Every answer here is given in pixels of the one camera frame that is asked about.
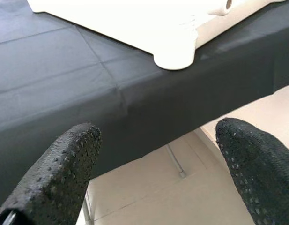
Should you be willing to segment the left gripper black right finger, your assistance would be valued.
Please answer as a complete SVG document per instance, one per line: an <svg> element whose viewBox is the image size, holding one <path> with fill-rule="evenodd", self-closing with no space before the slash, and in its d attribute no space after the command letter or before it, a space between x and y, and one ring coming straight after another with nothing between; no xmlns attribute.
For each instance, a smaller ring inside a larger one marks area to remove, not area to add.
<svg viewBox="0 0 289 225"><path fill-rule="evenodd" d="M256 225L289 225L289 149L236 118L215 127L216 143Z"/></svg>

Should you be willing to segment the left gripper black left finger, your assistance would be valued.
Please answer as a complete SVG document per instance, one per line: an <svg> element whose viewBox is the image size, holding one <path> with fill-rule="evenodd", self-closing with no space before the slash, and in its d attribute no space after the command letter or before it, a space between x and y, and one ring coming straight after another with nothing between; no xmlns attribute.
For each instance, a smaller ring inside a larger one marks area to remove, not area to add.
<svg viewBox="0 0 289 225"><path fill-rule="evenodd" d="M74 225L102 145L91 123L58 137L0 207L0 225Z"/></svg>

